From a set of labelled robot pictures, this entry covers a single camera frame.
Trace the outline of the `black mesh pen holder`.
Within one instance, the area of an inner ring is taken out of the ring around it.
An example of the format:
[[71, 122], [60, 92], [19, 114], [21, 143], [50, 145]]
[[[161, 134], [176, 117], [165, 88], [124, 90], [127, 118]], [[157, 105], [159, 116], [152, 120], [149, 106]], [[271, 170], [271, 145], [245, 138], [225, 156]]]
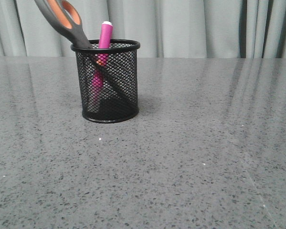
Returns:
[[97, 123], [118, 123], [138, 112], [137, 51], [134, 40], [112, 39], [108, 49], [91, 40], [91, 49], [75, 52], [82, 116]]

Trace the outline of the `grey curtain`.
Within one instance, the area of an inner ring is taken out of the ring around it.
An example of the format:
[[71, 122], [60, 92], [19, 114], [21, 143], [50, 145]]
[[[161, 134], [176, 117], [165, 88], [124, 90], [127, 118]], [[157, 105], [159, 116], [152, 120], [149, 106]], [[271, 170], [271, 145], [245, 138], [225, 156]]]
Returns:
[[[286, 58], [286, 0], [74, 0], [88, 39], [110, 21], [139, 57]], [[73, 56], [32, 0], [0, 0], [0, 56]]]

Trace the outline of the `pink marker pen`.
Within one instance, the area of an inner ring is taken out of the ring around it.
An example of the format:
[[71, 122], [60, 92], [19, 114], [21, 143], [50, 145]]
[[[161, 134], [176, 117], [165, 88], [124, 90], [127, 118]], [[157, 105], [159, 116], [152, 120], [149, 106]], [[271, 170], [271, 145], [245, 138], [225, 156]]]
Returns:
[[[113, 31], [113, 25], [109, 21], [104, 21], [101, 25], [101, 33], [99, 37], [99, 49], [108, 49], [110, 47], [110, 41]], [[105, 67], [108, 60], [108, 54], [99, 54], [97, 56], [96, 63]], [[104, 85], [104, 79], [102, 73], [95, 70], [95, 74], [92, 78], [92, 105], [90, 112], [97, 113], [100, 108], [100, 94]]]

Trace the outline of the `grey orange scissors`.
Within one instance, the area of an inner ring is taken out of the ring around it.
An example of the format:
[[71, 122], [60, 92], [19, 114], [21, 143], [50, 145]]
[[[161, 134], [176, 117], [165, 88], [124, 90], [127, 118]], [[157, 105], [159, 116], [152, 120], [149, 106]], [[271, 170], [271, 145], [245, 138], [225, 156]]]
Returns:
[[62, 36], [68, 39], [73, 47], [83, 49], [87, 52], [95, 51], [96, 57], [91, 62], [96, 69], [102, 73], [103, 79], [107, 80], [114, 92], [126, 106], [133, 107], [134, 103], [122, 91], [122, 89], [113, 81], [113, 77], [105, 69], [96, 63], [99, 54], [113, 54], [111, 49], [93, 49], [90, 41], [87, 39], [82, 26], [82, 20], [74, 6], [66, 0], [36, 0], [37, 7], [49, 24]]

